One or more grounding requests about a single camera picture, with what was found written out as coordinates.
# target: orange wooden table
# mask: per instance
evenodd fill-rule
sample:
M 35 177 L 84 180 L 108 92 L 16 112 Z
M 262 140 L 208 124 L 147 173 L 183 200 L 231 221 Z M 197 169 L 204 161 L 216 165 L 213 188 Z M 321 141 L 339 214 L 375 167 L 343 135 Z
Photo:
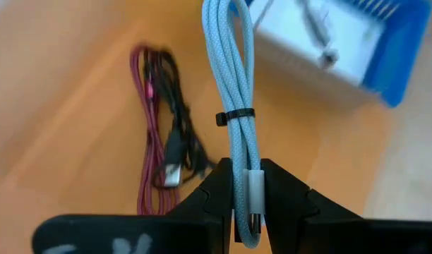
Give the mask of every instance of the orange wooden table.
M 8 137 L 0 142 L 0 253 L 29 253 L 35 227 L 56 214 L 136 212 L 146 124 L 128 56 L 138 42 L 172 50 L 185 100 L 209 155 L 215 160 L 229 156 L 227 129 L 216 127 L 214 119 L 222 105 L 205 51 L 201 2 L 92 0 L 83 4 L 85 11 L 81 3 L 46 4 L 50 15 L 43 22 L 62 25 L 55 36 L 80 32 L 56 42 L 62 58 L 38 59 L 31 71 L 42 75 L 16 83 L 32 97 L 18 101 L 20 108 L 34 113 L 26 113 L 21 128 L 0 133 Z M 81 21 L 69 27 L 77 13 Z M 79 36 L 87 38 L 87 44 L 80 44 Z M 39 52 L 43 41 L 38 42 Z M 26 54 L 27 59 L 38 55 L 29 50 Z M 27 61 L 14 64 L 21 68 Z M 63 61 L 60 67 L 68 70 L 54 73 L 63 85 L 54 92 L 36 93 L 51 85 L 44 70 L 56 66 L 53 61 Z M 254 107 L 260 155 L 362 213 L 387 142 L 388 112 L 378 104 L 339 111 L 299 89 L 301 85 L 257 61 Z M 0 106 L 17 102 L 7 97 Z M 42 106 L 34 109 L 38 102 Z M 5 110 L 10 116 L 16 113 L 10 107 Z M 0 122 L 7 121 L 7 114 L 0 114 Z M 163 107 L 163 136 L 170 117 Z M 183 186 L 182 197 L 198 183 L 196 179 Z M 247 253 L 241 245 L 232 245 L 232 250 Z M 268 250 L 263 237 L 253 253 Z

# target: black cable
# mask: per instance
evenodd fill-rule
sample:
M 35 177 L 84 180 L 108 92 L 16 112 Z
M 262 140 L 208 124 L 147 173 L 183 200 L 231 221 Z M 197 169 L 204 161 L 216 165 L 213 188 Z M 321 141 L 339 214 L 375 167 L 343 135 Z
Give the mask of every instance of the black cable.
M 204 176 L 205 170 L 214 169 L 216 163 L 208 159 L 202 142 L 194 130 L 189 108 L 185 105 L 181 93 L 179 70 L 174 57 L 165 50 L 144 52 L 144 75 L 152 79 L 153 89 L 169 105 L 174 115 L 172 129 L 164 149 L 164 163 L 156 168 L 152 178 L 152 185 L 165 188 L 159 183 L 159 176 L 166 165 L 181 165 L 192 174 L 182 180 L 185 183 L 196 175 Z

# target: light blue braided cable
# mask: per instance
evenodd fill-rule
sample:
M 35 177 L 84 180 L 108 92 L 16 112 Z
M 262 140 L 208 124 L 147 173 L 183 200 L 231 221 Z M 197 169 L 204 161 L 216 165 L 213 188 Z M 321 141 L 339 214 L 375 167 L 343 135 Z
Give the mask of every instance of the light blue braided cable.
M 226 112 L 251 108 L 253 99 L 252 21 L 246 2 L 244 0 L 234 2 L 242 22 L 244 64 L 235 41 L 234 23 L 229 12 L 230 0 L 204 0 L 202 7 L 202 24 L 208 58 Z M 243 181 L 243 169 L 248 169 L 250 166 L 252 170 L 260 170 L 255 122 L 252 116 L 241 117 L 230 120 L 227 125 L 233 164 L 236 222 L 244 245 L 247 248 L 255 248 L 260 235 L 251 233 L 249 229 L 247 197 L 244 195 Z

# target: wooden surface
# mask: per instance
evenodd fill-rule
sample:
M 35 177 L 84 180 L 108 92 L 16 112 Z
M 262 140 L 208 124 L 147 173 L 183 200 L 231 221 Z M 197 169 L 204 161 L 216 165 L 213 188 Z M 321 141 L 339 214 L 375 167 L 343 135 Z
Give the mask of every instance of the wooden surface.
M 34 228 L 56 214 L 136 212 L 146 128 L 128 65 L 136 43 L 171 49 L 209 155 L 215 160 L 229 156 L 227 129 L 216 127 L 214 120 L 222 105 L 205 51 L 201 2 L 121 3 L 117 11 L 123 20 L 111 29 L 100 28 L 87 54 L 70 60 L 67 84 L 0 147 L 0 253 L 29 253 Z M 73 17 L 70 10 L 62 11 Z M 83 24 L 81 29 L 91 28 Z M 73 47 L 64 50 L 73 52 Z M 302 85 L 257 60 L 260 155 L 362 213 L 387 141 L 388 113 L 377 104 L 340 111 L 299 89 Z M 169 120 L 162 107 L 163 136 Z M 182 197 L 198 182 L 183 186 Z M 247 253 L 234 244 L 232 251 Z M 268 251 L 265 236 L 252 253 Z

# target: metal usb plug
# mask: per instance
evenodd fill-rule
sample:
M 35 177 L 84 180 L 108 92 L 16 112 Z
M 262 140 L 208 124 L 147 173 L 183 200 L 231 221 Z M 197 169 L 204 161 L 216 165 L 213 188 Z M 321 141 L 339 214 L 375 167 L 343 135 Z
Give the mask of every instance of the metal usb plug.
M 180 185 L 181 164 L 167 164 L 165 167 L 166 177 L 164 187 L 175 188 Z

